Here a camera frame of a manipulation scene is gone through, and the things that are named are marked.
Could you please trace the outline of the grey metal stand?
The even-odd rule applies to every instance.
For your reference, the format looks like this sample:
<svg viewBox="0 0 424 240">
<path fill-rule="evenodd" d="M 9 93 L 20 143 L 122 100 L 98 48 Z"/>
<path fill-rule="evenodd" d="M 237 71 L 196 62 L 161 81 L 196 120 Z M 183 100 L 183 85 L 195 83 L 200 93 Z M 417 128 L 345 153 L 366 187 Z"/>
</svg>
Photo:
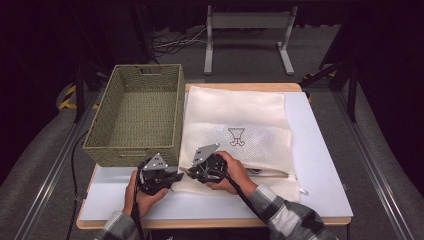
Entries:
<svg viewBox="0 0 424 240">
<path fill-rule="evenodd" d="M 280 42 L 276 44 L 285 72 L 291 76 L 294 74 L 290 57 L 287 52 L 288 42 L 294 27 L 298 7 L 293 6 L 289 10 L 280 12 L 216 12 L 212 6 L 207 8 L 206 32 L 207 43 L 205 50 L 204 74 L 212 74 L 213 66 L 213 30 L 214 29 L 283 29 L 284 34 Z"/>
</svg>

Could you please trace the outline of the black stand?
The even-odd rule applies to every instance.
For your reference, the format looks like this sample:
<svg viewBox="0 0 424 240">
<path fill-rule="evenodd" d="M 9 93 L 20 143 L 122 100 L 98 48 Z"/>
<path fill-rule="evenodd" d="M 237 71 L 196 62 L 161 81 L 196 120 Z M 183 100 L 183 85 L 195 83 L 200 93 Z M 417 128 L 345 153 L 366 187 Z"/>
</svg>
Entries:
<svg viewBox="0 0 424 240">
<path fill-rule="evenodd" d="M 305 77 L 299 85 L 306 87 L 331 73 L 334 74 L 334 77 L 328 84 L 331 91 L 340 92 L 345 84 L 349 83 L 346 110 L 350 120 L 356 122 L 355 107 L 358 80 L 357 65 L 354 61 L 343 61 L 332 64 L 316 74 Z"/>
<path fill-rule="evenodd" d="M 76 86 L 76 117 L 74 122 L 78 123 L 85 112 L 84 87 L 90 91 L 99 91 L 102 83 L 106 82 L 111 75 L 111 71 L 91 61 L 81 61 L 75 68 Z"/>
</svg>

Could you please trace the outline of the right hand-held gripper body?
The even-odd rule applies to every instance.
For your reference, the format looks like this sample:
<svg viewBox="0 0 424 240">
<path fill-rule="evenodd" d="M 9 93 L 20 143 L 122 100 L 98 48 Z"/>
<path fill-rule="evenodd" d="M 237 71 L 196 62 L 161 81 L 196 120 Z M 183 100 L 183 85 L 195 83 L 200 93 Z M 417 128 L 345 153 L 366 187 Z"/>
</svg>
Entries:
<svg viewBox="0 0 424 240">
<path fill-rule="evenodd" d="M 199 147 L 195 151 L 191 168 L 199 170 L 198 175 L 202 176 L 199 182 L 203 184 L 207 182 L 220 183 L 227 177 L 227 162 L 216 154 L 219 146 L 219 143 L 215 143 Z"/>
</svg>

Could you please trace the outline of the cream mesh laundry bag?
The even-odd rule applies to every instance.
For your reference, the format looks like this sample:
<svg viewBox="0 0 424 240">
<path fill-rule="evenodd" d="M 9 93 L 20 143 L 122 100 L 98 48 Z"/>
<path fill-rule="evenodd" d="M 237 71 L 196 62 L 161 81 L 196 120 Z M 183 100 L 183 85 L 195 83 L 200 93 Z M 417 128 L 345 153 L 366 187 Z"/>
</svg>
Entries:
<svg viewBox="0 0 424 240">
<path fill-rule="evenodd" d="M 256 184 L 269 186 L 288 201 L 300 200 L 284 95 L 191 88 L 184 111 L 178 168 L 187 172 L 195 151 L 215 143 L 220 144 L 220 151 L 240 160 Z M 249 169 L 262 169 L 263 173 L 255 175 Z"/>
</svg>

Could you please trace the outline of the person's left hand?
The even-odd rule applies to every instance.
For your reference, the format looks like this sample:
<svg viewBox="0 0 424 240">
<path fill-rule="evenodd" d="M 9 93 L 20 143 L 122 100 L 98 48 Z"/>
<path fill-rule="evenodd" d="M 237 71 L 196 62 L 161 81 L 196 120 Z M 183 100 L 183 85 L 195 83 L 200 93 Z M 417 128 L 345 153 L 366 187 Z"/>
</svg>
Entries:
<svg viewBox="0 0 424 240">
<path fill-rule="evenodd" d="M 134 170 L 130 177 L 130 181 L 125 189 L 124 207 L 122 212 L 130 216 L 134 203 L 137 203 L 139 217 L 144 218 L 149 213 L 153 205 L 166 196 L 166 194 L 168 193 L 168 189 L 161 189 L 153 196 L 140 191 L 135 192 L 137 176 L 137 171 Z"/>
</svg>

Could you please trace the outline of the person's right hand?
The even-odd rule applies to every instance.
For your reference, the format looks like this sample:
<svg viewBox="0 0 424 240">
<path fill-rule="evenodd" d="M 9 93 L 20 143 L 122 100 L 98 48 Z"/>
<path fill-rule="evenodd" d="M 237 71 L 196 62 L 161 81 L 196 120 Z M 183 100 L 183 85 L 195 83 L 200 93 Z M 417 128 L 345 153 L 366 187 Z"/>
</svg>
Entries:
<svg viewBox="0 0 424 240">
<path fill-rule="evenodd" d="M 250 196 L 257 188 L 257 184 L 250 179 L 242 163 L 226 151 L 217 151 L 217 154 L 227 162 L 227 173 L 231 179 L 240 187 L 245 196 Z M 220 183 L 207 182 L 206 185 L 213 190 L 225 190 L 230 194 L 237 195 L 236 189 L 227 179 L 223 179 Z"/>
</svg>

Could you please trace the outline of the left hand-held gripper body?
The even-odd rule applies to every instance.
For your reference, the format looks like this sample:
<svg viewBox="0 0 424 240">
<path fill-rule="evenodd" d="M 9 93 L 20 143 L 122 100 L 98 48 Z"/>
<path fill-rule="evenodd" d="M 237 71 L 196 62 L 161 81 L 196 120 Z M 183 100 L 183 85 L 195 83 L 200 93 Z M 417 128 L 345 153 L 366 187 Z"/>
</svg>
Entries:
<svg viewBox="0 0 424 240">
<path fill-rule="evenodd" d="M 171 180 L 167 168 L 168 165 L 159 153 L 143 160 L 137 167 L 137 189 L 151 196 L 161 189 L 169 189 Z"/>
</svg>

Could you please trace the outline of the metal floor rail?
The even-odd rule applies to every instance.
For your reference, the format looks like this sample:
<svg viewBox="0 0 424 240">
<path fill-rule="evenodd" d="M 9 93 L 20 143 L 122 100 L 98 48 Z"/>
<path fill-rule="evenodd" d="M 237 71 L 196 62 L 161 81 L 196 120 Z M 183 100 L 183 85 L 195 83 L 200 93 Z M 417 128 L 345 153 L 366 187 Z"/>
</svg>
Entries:
<svg viewBox="0 0 424 240">
<path fill-rule="evenodd" d="M 351 135 L 354 138 L 357 148 L 360 151 L 361 161 L 370 177 L 370 180 L 376 190 L 376 193 L 382 203 L 382 206 L 395 230 L 399 240 L 415 240 L 412 231 L 410 230 L 401 210 L 395 200 L 393 191 L 389 186 L 388 181 L 383 175 L 381 169 L 372 157 L 370 150 L 366 144 L 365 138 L 360 131 L 359 126 L 354 123 L 348 112 L 347 102 L 342 93 L 333 92 L 333 98 L 341 111 L 343 118 L 349 128 Z"/>
<path fill-rule="evenodd" d="M 98 92 L 89 92 L 84 103 L 85 112 L 80 116 L 79 120 L 74 123 L 62 145 L 55 161 L 51 165 L 47 176 L 44 178 L 37 195 L 21 223 L 14 240 L 29 240 L 36 223 L 38 222 L 42 212 L 44 211 L 59 178 L 65 168 L 68 157 L 73 152 L 73 147 L 76 146 L 82 139 L 84 124 L 89 118 L 89 110 L 98 98 Z"/>
</svg>

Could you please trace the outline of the olive woven basket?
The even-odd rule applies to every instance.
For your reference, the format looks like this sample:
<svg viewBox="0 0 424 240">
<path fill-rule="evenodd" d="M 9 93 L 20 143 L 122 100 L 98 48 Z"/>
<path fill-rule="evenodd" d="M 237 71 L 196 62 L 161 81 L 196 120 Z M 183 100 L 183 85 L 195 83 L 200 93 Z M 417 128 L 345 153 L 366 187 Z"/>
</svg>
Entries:
<svg viewBox="0 0 424 240">
<path fill-rule="evenodd" d="M 83 149 L 101 167 L 179 162 L 185 101 L 180 64 L 114 67 Z"/>
</svg>

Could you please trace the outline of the yellow black striped tape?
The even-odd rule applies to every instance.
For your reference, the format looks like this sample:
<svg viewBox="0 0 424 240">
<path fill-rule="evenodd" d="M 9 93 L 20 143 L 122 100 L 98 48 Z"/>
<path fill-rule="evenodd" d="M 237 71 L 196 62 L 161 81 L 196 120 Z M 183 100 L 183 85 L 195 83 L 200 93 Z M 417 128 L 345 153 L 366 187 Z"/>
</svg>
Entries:
<svg viewBox="0 0 424 240">
<path fill-rule="evenodd" d="M 59 104 L 59 109 L 77 109 L 77 105 L 71 102 L 72 95 L 76 92 L 76 85 L 71 84 L 68 88 L 62 102 Z"/>
</svg>

